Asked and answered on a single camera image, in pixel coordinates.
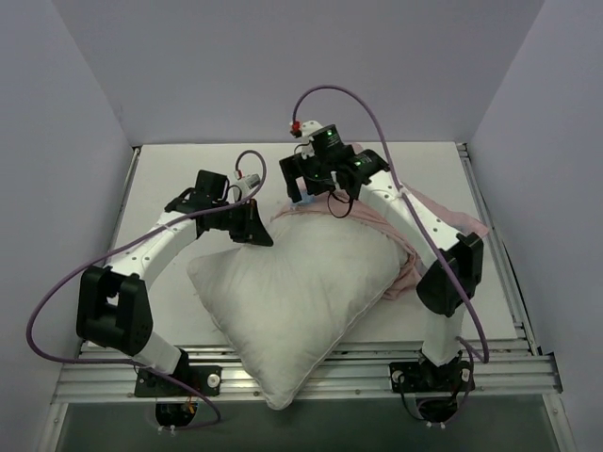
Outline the white pillow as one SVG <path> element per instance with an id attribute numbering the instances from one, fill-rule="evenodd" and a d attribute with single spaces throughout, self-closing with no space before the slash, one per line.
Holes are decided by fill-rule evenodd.
<path id="1" fill-rule="evenodd" d="M 320 214 L 281 216 L 269 234 L 270 247 L 197 257 L 187 274 L 267 405 L 281 411 L 378 301 L 413 286 L 414 255 L 396 235 Z"/>

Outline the pink purple Elsa pillowcase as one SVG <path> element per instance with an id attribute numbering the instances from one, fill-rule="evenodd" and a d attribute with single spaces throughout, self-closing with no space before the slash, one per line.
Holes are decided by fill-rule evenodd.
<path id="1" fill-rule="evenodd" d="M 466 213 L 450 211 L 414 188 L 410 187 L 407 195 L 431 239 L 436 238 L 436 231 L 444 225 L 464 236 L 474 233 L 479 238 L 484 238 L 489 234 L 488 227 L 479 220 Z M 349 196 L 342 190 L 337 191 L 335 196 L 338 198 L 336 202 L 330 201 L 325 194 L 310 195 L 306 191 L 303 191 L 301 202 L 291 203 L 282 207 L 273 217 L 279 218 L 302 214 L 326 215 L 330 218 L 335 215 L 340 216 L 347 209 Z M 385 219 L 378 211 L 359 201 L 353 204 L 348 218 L 386 235 L 407 253 L 407 260 L 400 265 L 398 277 L 385 290 L 383 297 L 393 300 L 409 291 L 415 290 L 420 278 L 426 272 L 426 268 L 416 248 L 409 242 L 407 236 L 399 232 L 391 220 Z"/>

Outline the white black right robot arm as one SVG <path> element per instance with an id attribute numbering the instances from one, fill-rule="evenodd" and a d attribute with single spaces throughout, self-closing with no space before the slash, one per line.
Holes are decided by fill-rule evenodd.
<path id="1" fill-rule="evenodd" d="M 383 217 L 423 265 L 416 293 L 429 314 L 418 376 L 429 388 L 442 387 L 460 350 L 466 304 L 481 282 L 480 235 L 446 224 L 396 180 L 392 164 L 372 150 L 356 152 L 334 125 L 293 121 L 290 133 L 300 143 L 279 163 L 290 200 L 343 191 L 348 204 L 360 202 Z"/>

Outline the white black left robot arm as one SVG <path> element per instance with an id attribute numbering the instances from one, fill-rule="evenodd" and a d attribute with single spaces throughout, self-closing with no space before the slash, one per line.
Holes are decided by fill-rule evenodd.
<path id="1" fill-rule="evenodd" d="M 226 200 L 227 189 L 226 176 L 199 171 L 195 185 L 166 205 L 154 236 L 106 266 L 89 266 L 80 279 L 77 335 L 153 368 L 156 384 L 169 395 L 179 395 L 189 386 L 189 363 L 184 350 L 155 332 L 149 301 L 152 284 L 184 248 L 210 230 L 225 231 L 239 244 L 273 244 L 256 201 L 233 205 Z"/>

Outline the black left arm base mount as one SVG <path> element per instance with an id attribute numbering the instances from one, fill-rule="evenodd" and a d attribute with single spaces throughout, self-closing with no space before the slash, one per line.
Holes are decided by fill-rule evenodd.
<path id="1" fill-rule="evenodd" d="M 216 365 L 192 366 L 184 376 L 173 376 L 204 396 L 218 396 L 220 394 L 222 368 Z M 134 389 L 135 397 L 165 398 L 190 396 L 191 392 L 182 386 L 167 381 L 165 378 L 150 372 L 148 369 L 139 369 Z"/>

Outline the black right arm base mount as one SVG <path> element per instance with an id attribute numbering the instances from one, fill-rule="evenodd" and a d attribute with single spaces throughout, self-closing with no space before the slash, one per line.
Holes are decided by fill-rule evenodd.
<path id="1" fill-rule="evenodd" d="M 476 387 L 472 370 L 470 362 L 459 359 L 441 366 L 429 360 L 388 365 L 391 389 L 398 394 L 471 392 Z"/>

